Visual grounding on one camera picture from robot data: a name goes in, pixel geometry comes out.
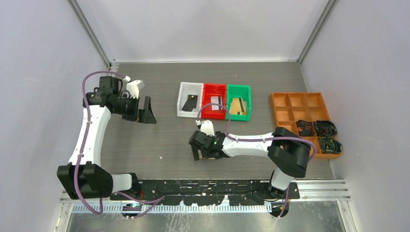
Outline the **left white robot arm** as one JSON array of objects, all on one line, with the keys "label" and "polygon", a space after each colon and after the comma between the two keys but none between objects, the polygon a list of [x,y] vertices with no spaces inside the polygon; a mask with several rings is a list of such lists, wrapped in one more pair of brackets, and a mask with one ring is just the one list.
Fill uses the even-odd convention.
[{"label": "left white robot arm", "polygon": [[139,108],[142,80],[132,81],[102,76],[99,86],[83,99],[83,122],[79,138],[67,165],[59,166],[57,177],[71,199],[111,197],[122,192],[130,200],[141,194],[135,173],[110,174],[101,167],[101,149],[106,127],[112,115],[123,120],[155,124],[151,98],[146,96]]}]

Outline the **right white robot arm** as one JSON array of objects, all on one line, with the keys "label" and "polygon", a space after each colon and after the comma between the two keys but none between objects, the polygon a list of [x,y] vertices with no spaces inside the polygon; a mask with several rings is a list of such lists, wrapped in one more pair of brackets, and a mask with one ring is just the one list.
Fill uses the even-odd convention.
[{"label": "right white robot arm", "polygon": [[312,142],[284,127],[277,127],[273,133],[250,136],[229,135],[221,131],[208,135],[197,130],[190,137],[189,145],[194,160],[236,156],[269,158],[276,169],[272,172],[268,191],[276,199],[286,194],[294,179],[306,176],[310,152],[315,149]]}]

